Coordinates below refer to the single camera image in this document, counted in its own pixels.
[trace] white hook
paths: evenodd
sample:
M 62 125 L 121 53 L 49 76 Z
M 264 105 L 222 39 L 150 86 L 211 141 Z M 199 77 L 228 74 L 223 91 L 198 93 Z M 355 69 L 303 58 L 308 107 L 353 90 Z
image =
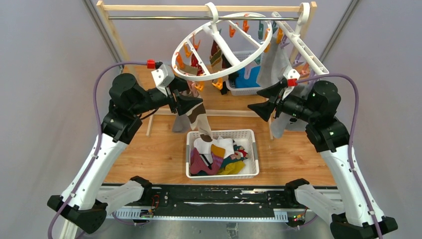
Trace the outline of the white hook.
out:
M 218 11 L 217 11 L 217 8 L 215 7 L 214 3 L 212 3 L 212 2 L 206 3 L 205 6 L 207 6 L 210 9 L 210 12 L 211 12 L 211 15 L 212 15 L 212 21 L 211 21 L 211 29 L 212 29 L 212 32 L 214 34 L 217 34 L 218 33 L 217 24 L 216 24 L 217 21 L 218 21 Z
M 299 16 L 298 23 L 296 25 L 294 35 L 300 36 L 302 26 L 308 21 L 309 13 L 311 12 L 311 5 L 309 2 L 303 2 L 300 5 L 303 8 L 301 15 Z

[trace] metal rod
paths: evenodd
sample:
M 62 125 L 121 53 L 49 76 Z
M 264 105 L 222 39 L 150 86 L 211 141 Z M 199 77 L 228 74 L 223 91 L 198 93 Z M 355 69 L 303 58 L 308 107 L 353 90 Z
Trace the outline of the metal rod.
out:
M 110 20 L 212 20 L 212 16 L 109 16 Z M 221 16 L 219 20 L 298 21 L 298 17 Z

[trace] blue cloth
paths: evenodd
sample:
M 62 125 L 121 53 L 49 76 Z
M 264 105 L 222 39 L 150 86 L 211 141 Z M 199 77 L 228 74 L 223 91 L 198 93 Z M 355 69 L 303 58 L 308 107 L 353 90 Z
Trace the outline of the blue cloth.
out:
M 248 79 L 245 79 L 245 68 L 242 68 L 238 71 L 239 76 L 234 80 L 234 85 L 236 88 L 251 88 L 259 87 L 256 83 L 256 78 L 258 77 L 260 66 L 255 66 L 251 69 Z

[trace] wooden frame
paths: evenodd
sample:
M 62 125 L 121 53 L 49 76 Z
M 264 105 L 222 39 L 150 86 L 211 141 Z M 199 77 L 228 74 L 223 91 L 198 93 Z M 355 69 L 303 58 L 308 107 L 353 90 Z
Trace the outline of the wooden frame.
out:
M 302 26 L 300 35 L 303 39 L 306 36 L 308 31 L 309 25 L 314 17 L 315 11 L 317 9 L 317 3 L 312 1 L 310 3 L 310 15 L 307 22 Z M 216 6 L 218 11 L 225 11 L 225 12 L 297 12 L 299 15 L 303 11 L 303 8 L 300 6 Z M 123 60 L 130 61 L 129 54 L 124 47 L 124 44 L 117 32 L 117 29 L 112 20 L 109 19 L 109 11 L 203 11 L 206 15 L 209 9 L 205 5 L 105 5 L 102 0 L 97 2 L 97 9 L 99 15 L 105 26 L 108 28 L 109 33 L 111 34 L 111 39 L 114 39 L 116 46 L 120 53 L 123 56 Z M 291 62 L 294 61 L 298 54 L 296 48 L 293 48 L 293 51 L 289 57 Z M 139 85 L 142 86 L 141 81 L 139 80 L 139 76 L 135 70 L 135 68 L 131 65 L 128 65 L 129 72 L 133 74 Z M 159 109 L 155 115 L 173 115 L 170 112 L 170 109 Z M 258 117 L 252 111 L 232 111 L 232 110 L 207 110 L 207 116 L 219 116 L 219 117 Z M 151 135 L 152 131 L 152 124 L 154 122 L 154 115 L 149 118 L 148 122 L 148 129 L 147 129 L 147 136 Z M 273 135 L 270 130 L 270 138 L 273 139 Z

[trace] gray wall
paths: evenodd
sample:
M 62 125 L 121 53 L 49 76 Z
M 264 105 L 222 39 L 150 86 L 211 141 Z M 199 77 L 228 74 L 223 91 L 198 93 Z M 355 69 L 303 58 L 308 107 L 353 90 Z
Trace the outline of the gray wall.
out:
M 112 58 L 81 1 L 8 2 L 0 7 L 0 238 L 41 239 L 54 215 L 48 198 L 69 185 L 94 143 L 92 88 Z M 102 116 L 116 74 L 100 83 Z
M 421 238 L 420 9 L 420 1 L 362 1 L 325 63 L 359 88 L 354 145 L 374 197 L 399 224 L 388 239 Z M 343 102 L 339 118 L 350 125 L 352 88 L 335 82 Z
M 204 5 L 212 1 L 215 5 L 299 5 L 304 0 L 105 0 L 105 4 L 153 4 L 153 5 Z M 314 19 L 305 38 L 307 45 L 314 54 L 320 55 L 328 42 L 335 27 L 344 14 L 350 0 L 317 0 L 318 8 Z M 220 15 L 232 14 L 233 12 L 222 12 Z M 159 16 L 204 16 L 202 12 L 112 12 L 111 15 L 159 15 Z M 296 13 L 286 13 L 283 16 L 297 16 Z M 115 20 L 124 45 L 126 46 L 132 60 L 144 61 L 146 59 L 162 60 L 170 62 L 171 56 L 179 43 L 193 30 L 207 21 L 185 21 L 185 20 Z M 249 32 L 258 40 L 258 22 L 250 21 Z M 228 24 L 220 23 L 221 34 L 233 51 L 253 50 L 252 45 L 239 34 L 233 38 L 228 36 Z M 203 32 L 199 33 L 196 39 L 201 39 L 198 50 L 200 57 L 206 61 L 209 58 L 212 39 Z

